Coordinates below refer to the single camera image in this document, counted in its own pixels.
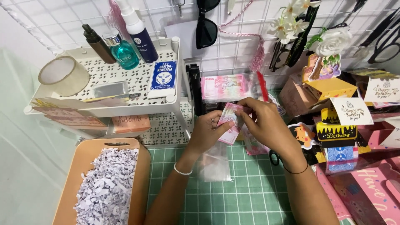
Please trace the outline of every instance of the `shredded paper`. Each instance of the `shredded paper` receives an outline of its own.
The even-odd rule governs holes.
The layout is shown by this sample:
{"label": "shredded paper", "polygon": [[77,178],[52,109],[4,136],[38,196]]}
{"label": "shredded paper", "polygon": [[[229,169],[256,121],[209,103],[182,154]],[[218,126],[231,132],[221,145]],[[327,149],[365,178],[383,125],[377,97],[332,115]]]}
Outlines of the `shredded paper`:
{"label": "shredded paper", "polygon": [[77,225],[127,225],[138,149],[103,149],[77,193]]}

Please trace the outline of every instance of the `black pump nozzle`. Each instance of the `black pump nozzle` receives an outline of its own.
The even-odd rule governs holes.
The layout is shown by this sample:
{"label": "black pump nozzle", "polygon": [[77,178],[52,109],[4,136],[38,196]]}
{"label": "black pump nozzle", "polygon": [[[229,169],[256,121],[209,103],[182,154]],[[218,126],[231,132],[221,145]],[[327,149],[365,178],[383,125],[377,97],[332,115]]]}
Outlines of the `black pump nozzle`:
{"label": "black pump nozzle", "polygon": [[97,43],[101,41],[101,37],[88,24],[83,24],[82,27],[85,30],[83,35],[86,37],[88,43]]}

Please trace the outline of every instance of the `teal glass bottle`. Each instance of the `teal glass bottle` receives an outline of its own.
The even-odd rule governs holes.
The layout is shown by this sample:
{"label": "teal glass bottle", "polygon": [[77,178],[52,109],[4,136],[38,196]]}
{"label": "teal glass bottle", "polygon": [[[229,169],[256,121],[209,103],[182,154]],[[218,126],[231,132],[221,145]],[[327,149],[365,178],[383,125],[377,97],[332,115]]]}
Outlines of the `teal glass bottle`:
{"label": "teal glass bottle", "polygon": [[112,55],[124,70],[131,70],[139,65],[135,50],[127,41],[122,40],[118,31],[104,34],[103,38],[110,45]]}

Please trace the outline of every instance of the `silver bottle cap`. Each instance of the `silver bottle cap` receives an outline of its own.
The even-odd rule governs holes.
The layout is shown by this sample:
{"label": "silver bottle cap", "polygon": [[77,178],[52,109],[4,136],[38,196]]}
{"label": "silver bottle cap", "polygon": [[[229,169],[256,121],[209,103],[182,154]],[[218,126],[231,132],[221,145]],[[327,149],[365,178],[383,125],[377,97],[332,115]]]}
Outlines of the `silver bottle cap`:
{"label": "silver bottle cap", "polygon": [[117,46],[122,41],[120,33],[118,32],[118,30],[114,29],[111,32],[104,33],[103,38],[110,46]]}

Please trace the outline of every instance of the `white beaded bracelet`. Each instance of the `white beaded bracelet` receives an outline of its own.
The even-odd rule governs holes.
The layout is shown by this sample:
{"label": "white beaded bracelet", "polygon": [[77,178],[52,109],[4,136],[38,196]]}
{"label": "white beaded bracelet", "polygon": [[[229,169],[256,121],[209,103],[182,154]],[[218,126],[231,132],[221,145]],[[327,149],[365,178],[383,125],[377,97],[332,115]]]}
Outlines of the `white beaded bracelet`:
{"label": "white beaded bracelet", "polygon": [[175,170],[177,173],[182,174],[182,175],[185,175],[185,176],[190,175],[190,174],[192,174],[192,172],[193,172],[193,170],[192,170],[190,173],[182,173],[181,171],[179,171],[179,170],[176,169],[176,163],[174,164],[174,170]]}

